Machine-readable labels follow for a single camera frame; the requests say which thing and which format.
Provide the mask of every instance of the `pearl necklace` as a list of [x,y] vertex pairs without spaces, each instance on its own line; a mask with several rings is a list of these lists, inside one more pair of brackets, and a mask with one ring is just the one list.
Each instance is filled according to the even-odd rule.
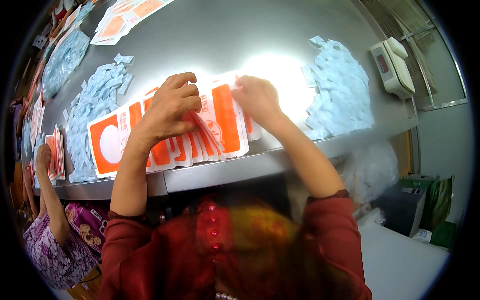
[[227,300],[239,300],[237,297],[233,298],[233,296],[231,295],[228,295],[223,293],[223,294],[220,294],[220,293],[217,293],[215,295],[215,298],[222,298],[222,299],[227,299]]

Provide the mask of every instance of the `green bag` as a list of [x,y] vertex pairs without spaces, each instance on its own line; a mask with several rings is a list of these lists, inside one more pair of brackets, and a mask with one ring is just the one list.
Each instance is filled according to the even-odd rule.
[[440,180],[437,176],[430,188],[430,196],[425,202],[420,228],[435,231],[450,214],[452,207],[452,186],[455,176]]

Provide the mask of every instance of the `wall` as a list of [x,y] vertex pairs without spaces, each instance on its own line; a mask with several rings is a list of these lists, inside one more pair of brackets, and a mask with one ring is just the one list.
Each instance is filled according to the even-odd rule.
[[470,195],[474,168],[474,129],[470,103],[419,113],[421,173],[455,175],[447,221],[459,224]]

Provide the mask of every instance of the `red blouse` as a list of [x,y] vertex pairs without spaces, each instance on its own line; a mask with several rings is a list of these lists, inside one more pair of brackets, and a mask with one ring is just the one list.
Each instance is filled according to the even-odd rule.
[[239,299],[372,299],[341,192],[309,198],[302,227],[264,205],[217,207],[211,196],[153,232],[113,219],[99,299],[214,299],[216,280]]

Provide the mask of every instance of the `woman's left hand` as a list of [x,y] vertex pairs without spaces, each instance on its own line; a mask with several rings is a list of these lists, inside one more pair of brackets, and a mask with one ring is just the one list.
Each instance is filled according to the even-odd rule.
[[132,131],[142,152],[149,153],[159,142],[183,135],[195,129],[192,122],[184,121],[183,115],[202,107],[197,78],[193,73],[170,76],[155,93],[147,112]]

